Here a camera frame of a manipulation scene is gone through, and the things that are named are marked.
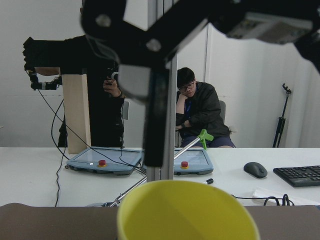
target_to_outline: white wall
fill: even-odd
[[[189,67],[199,82],[205,81],[207,33],[205,27],[187,46],[178,53],[177,68]]]
[[[30,88],[24,72],[23,43],[35,40],[64,40],[84,34],[80,25],[81,0],[12,0],[0,8],[0,147],[53,147],[51,125],[54,114],[38,91]],[[141,28],[147,25],[147,2],[129,0],[125,19]],[[53,77],[38,75],[40,82]],[[63,99],[62,87],[42,91],[56,110]],[[135,102],[125,120],[127,147],[142,144],[144,106]],[[56,119],[53,135],[58,139],[61,123]]]
[[[286,99],[282,84],[286,83],[292,94],[286,107],[285,129],[279,146],[316,146],[313,141],[319,139],[316,136],[306,141],[310,139],[307,132],[313,130],[306,126],[305,120],[318,128],[320,119],[311,119],[308,115],[316,117],[319,112],[319,105],[315,104],[319,102],[319,95],[314,90],[314,87],[319,89],[319,74],[299,55],[293,44],[230,39],[215,29],[211,39],[209,82],[226,103],[226,125],[238,131],[231,135],[235,145],[240,148],[272,147]]]

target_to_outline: computer mouse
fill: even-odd
[[[268,174],[268,171],[265,169],[265,167],[255,161],[248,162],[243,166],[243,170],[258,179],[262,179]]]

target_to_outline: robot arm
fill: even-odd
[[[120,64],[164,66],[208,23],[229,38],[295,43],[319,62],[307,50],[319,48],[319,0],[180,0],[147,31],[123,21],[125,8],[125,0],[86,1],[81,19],[95,53]]]

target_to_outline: yellow cup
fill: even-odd
[[[117,213],[118,240],[259,240],[248,211],[203,183],[158,180],[128,193]]]

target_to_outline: glasses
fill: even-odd
[[[181,93],[184,93],[185,91],[187,91],[187,89],[193,89],[194,85],[195,85],[195,81],[193,80],[192,83],[189,83],[188,85],[183,87],[179,87],[178,89]]]

